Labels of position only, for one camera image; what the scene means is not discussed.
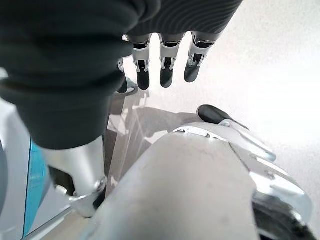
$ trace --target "black fingertip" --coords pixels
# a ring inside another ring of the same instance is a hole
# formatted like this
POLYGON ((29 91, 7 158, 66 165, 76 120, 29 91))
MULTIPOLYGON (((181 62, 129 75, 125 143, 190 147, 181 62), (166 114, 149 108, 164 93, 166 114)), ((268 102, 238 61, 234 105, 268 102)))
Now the black fingertip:
POLYGON ((189 66, 187 64, 184 71, 184 80, 188 83, 194 82, 198 77, 199 70, 199 66, 189 66))
POLYGON ((141 90, 147 90, 150 86, 149 71, 137 72, 137 82, 141 90))
POLYGON ((160 72, 160 84, 163 88, 168 88, 172 84, 174 71, 169 68, 161 69, 160 72))
POLYGON ((121 81, 123 81, 123 84, 117 92, 120 94, 124 94, 128 90, 128 84, 127 84, 127 78, 126 78, 125 72, 121 72, 121 81))

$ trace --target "blue panel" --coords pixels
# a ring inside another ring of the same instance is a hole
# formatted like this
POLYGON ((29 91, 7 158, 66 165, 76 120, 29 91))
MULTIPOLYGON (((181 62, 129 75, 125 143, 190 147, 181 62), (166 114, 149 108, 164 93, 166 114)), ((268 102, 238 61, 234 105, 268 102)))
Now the blue panel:
POLYGON ((31 142, 23 236, 26 237, 39 209, 46 179, 46 163, 39 147, 31 142))

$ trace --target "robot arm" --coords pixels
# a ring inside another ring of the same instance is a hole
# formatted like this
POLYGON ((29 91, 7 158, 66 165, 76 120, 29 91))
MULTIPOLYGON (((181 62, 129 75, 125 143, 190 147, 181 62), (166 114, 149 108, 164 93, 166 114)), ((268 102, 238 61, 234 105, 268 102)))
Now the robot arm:
POLYGON ((160 83, 167 88, 181 39, 193 31, 184 74, 193 82, 241 1, 0 2, 0 66, 8 73, 0 96, 16 105, 57 190, 80 205, 83 216, 91 217, 96 200, 103 200, 100 136, 110 95, 126 91, 122 58, 133 53, 138 85, 146 90, 150 36, 159 33, 160 83))
POLYGON ((229 117, 159 140, 105 200, 101 135, 110 95, 126 90, 121 59, 133 54, 146 90, 150 34, 158 33, 167 88, 181 39, 192 31, 184 78, 194 82, 241 2, 0 2, 0 66, 9 76, 0 96, 42 148, 56 189, 84 217, 94 215, 84 239, 314 239, 309 197, 229 117))

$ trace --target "black rubber tip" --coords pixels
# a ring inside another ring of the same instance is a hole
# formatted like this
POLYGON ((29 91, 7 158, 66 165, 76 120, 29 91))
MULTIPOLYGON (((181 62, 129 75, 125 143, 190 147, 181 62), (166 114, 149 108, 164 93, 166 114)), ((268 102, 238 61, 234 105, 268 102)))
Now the black rubber tip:
POLYGON ((141 90, 147 90, 150 86, 149 71, 141 70, 137 72, 137 81, 141 90))
POLYGON ((200 70, 199 66, 191 67, 188 64, 186 64, 185 70, 184 70, 184 80, 188 83, 194 82, 198 77, 199 70, 200 70))
POLYGON ((125 72, 121 72, 121 81, 123 81, 123 84, 117 92, 120 94, 125 94, 128 90, 128 84, 127 84, 127 78, 126 78, 125 72))
POLYGON ((167 67, 165 69, 161 69, 160 84, 162 87, 166 89, 171 86, 172 80, 173 80, 173 74, 174 74, 174 71, 170 70, 167 67))
POLYGON ((226 112, 212 105, 202 105, 197 112, 204 122, 210 124, 219 124, 225 119, 233 120, 226 112))

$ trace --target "silver metal bracket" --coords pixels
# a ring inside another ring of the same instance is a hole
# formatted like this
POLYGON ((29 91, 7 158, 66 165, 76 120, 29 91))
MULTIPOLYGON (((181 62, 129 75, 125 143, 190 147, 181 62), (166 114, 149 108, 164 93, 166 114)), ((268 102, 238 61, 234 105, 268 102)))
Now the silver metal bracket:
POLYGON ((135 48, 133 47, 133 61, 136 68, 136 71, 140 73, 141 69, 139 67, 139 61, 144 61, 144 71, 148 72, 149 70, 149 62, 150 62, 150 38, 147 40, 147 42, 142 42, 139 44, 145 44, 144 48, 135 48))
POLYGON ((76 148, 64 150, 41 149, 46 164, 67 176, 68 181, 56 179, 55 189, 69 199, 70 204, 86 218, 96 212, 95 201, 104 191, 107 181, 105 176, 103 140, 100 136, 95 141, 76 148))
POLYGON ((197 46, 198 44, 196 43, 196 41, 197 41, 196 34, 192 34, 192 42, 190 44, 189 53, 188 53, 188 61, 187 61, 187 64, 190 67, 200 67, 202 62, 204 61, 204 59, 207 57, 210 48, 214 44, 214 42, 212 42, 211 46, 203 48, 203 47, 197 46), (200 55, 200 59, 195 60, 195 55, 200 55))
POLYGON ((229 143, 256 184, 253 202, 281 212, 297 220, 302 226, 310 221, 313 209, 310 197, 284 170, 271 162, 276 159, 276 155, 246 128, 227 119, 219 125, 191 123, 174 132, 229 143))
POLYGON ((166 46, 164 43, 163 38, 161 37, 161 35, 159 34, 160 37, 160 61, 161 61, 161 69, 165 69, 165 60, 166 58, 171 59, 171 64, 169 69, 173 70, 174 69, 174 65, 175 65, 175 61, 177 59, 177 55, 178 55, 178 51, 179 51, 179 47, 180 47, 180 43, 181 40, 176 42, 176 45, 174 46, 166 46))
POLYGON ((121 71, 121 72, 124 72, 125 69, 124 69, 124 59, 123 58, 120 58, 118 60, 118 69, 121 71))

